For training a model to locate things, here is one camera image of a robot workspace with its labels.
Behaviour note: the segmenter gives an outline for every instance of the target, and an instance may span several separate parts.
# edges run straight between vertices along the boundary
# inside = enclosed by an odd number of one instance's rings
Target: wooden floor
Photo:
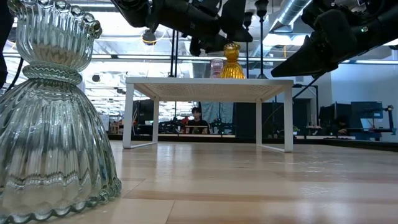
[[[122,196],[54,223],[397,224],[398,154],[296,145],[112,147]]]

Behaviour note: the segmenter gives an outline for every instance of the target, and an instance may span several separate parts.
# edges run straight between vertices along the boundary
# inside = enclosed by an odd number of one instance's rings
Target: yellow glass vase
[[[239,44],[230,43],[224,46],[224,56],[226,57],[226,65],[221,73],[221,78],[246,78],[243,74],[243,68],[238,63]]]

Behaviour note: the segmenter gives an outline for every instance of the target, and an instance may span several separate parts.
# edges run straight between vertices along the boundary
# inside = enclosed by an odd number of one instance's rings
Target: desk
[[[269,149],[293,151],[293,80],[229,79],[229,78],[126,78],[126,106],[124,123],[132,123],[134,90],[141,92],[154,102],[154,128],[152,142],[131,145],[131,128],[124,128],[123,148],[157,144],[159,136],[160,101],[212,101],[256,103],[256,144]],[[261,103],[284,92],[285,146],[283,149],[262,144]]]

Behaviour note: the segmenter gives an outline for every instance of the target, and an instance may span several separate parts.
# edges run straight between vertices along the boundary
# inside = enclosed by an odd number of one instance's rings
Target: exposed ductwork
[[[271,31],[291,25],[310,2],[311,0],[284,0]]]

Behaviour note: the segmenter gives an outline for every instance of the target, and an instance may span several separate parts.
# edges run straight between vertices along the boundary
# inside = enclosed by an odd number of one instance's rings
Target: clear ribbed glass vase
[[[0,223],[80,212],[117,196],[108,137],[76,87],[100,23],[64,0],[8,0],[29,79],[0,98]]]

